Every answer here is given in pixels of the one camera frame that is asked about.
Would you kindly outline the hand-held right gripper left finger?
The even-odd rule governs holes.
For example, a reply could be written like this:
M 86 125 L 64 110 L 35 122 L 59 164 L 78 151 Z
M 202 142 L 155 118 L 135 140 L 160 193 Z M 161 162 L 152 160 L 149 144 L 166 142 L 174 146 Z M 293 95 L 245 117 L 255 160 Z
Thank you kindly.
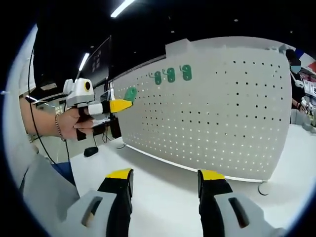
M 132 168 L 106 175 L 98 190 L 87 192 L 67 210 L 61 236 L 127 237 L 132 195 Z

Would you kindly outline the person's left hand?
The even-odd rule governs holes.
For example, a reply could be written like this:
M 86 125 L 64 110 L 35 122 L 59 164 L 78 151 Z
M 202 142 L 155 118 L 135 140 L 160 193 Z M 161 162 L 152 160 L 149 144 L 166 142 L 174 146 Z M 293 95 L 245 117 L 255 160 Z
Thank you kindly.
M 93 133 L 93 122 L 87 120 L 79 122 L 79 110 L 68 109 L 64 113 L 55 116 L 56 136 L 63 140 L 78 140 L 77 131 L 91 135 Z

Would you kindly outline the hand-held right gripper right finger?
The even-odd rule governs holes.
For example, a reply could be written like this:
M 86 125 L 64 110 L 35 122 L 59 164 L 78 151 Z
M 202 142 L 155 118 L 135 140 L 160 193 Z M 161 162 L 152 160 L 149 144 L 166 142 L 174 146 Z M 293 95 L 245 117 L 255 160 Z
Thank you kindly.
M 198 198 L 204 237 L 284 237 L 285 229 L 274 228 L 264 211 L 251 199 L 235 193 L 224 175 L 200 169 Z

